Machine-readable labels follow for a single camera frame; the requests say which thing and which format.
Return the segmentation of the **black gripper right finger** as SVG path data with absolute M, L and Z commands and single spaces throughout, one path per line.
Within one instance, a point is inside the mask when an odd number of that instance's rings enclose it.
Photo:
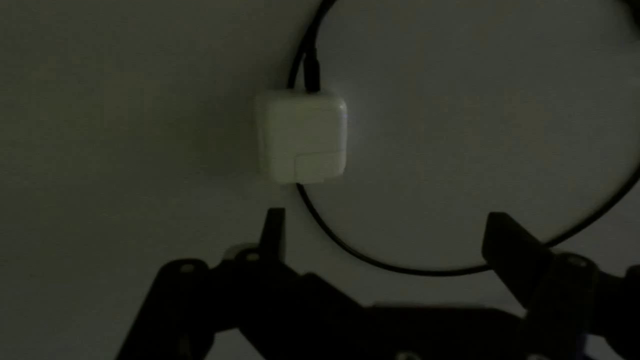
M 483 257 L 524 309 L 554 260 L 554 253 L 507 213 L 488 215 Z

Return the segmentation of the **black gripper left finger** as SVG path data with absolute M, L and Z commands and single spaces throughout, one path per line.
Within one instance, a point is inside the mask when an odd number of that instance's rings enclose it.
M 262 227 L 259 250 L 265 259 L 283 260 L 286 253 L 286 211 L 271 208 Z

